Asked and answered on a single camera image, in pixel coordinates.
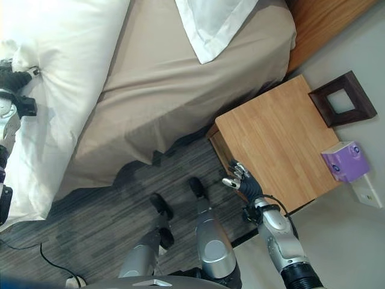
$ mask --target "purple tissue box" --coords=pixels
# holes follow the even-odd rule
[[[334,178],[340,182],[353,182],[370,171],[360,146],[354,141],[341,141],[321,155]]]

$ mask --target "beige bed sheet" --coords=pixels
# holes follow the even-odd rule
[[[260,0],[214,61],[201,65],[172,0],[131,0],[104,91],[57,199],[111,185],[117,172],[207,125],[235,99],[281,80],[295,26],[284,0]]]

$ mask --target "wooden nightstand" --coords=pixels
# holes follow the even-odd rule
[[[308,92],[300,75],[218,117],[207,134],[226,170],[231,158],[244,163],[289,211],[339,185],[320,154],[339,140]]]

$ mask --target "bed frame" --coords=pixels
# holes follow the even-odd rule
[[[293,72],[378,0],[286,0],[297,27],[288,73]]]

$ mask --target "carpet floor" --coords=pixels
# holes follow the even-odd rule
[[[135,242],[150,228],[156,211],[149,202],[161,194],[174,209],[175,245],[159,257],[159,272],[168,274],[199,266],[196,250],[196,202],[187,180],[196,176],[208,189],[212,207],[230,240],[254,229],[242,220],[242,200],[221,183],[225,172],[205,138],[156,154],[154,165],[130,163],[114,185],[82,188],[52,205],[47,220],[18,223],[0,233],[13,246],[43,242],[52,262],[82,276],[89,284],[117,277]],[[39,247],[11,250],[0,244],[0,272],[7,276],[63,284],[68,274],[50,266]]]

